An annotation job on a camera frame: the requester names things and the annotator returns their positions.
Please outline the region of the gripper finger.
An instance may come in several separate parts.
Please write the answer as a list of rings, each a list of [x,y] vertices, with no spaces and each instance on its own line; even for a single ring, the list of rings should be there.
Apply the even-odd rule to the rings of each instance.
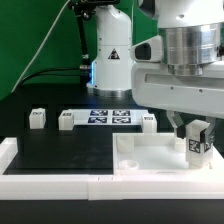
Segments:
[[[167,111],[166,116],[174,128],[175,136],[184,139],[186,137],[186,129],[180,113],[175,111]]]
[[[207,117],[206,122],[209,124],[209,126],[205,130],[205,142],[213,143],[215,140],[216,119],[213,117]]]

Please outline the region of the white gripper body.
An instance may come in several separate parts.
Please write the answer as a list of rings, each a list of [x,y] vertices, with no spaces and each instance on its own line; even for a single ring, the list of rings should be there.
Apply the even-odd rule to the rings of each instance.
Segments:
[[[135,63],[132,95],[144,107],[224,119],[224,61],[203,68],[201,76],[176,76],[161,63]]]

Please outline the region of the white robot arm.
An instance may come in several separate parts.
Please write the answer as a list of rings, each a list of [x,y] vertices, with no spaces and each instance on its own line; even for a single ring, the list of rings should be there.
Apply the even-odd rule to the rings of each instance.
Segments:
[[[158,35],[131,51],[132,94],[141,106],[163,109],[181,127],[181,113],[203,115],[212,140],[224,119],[224,0],[160,0]]]

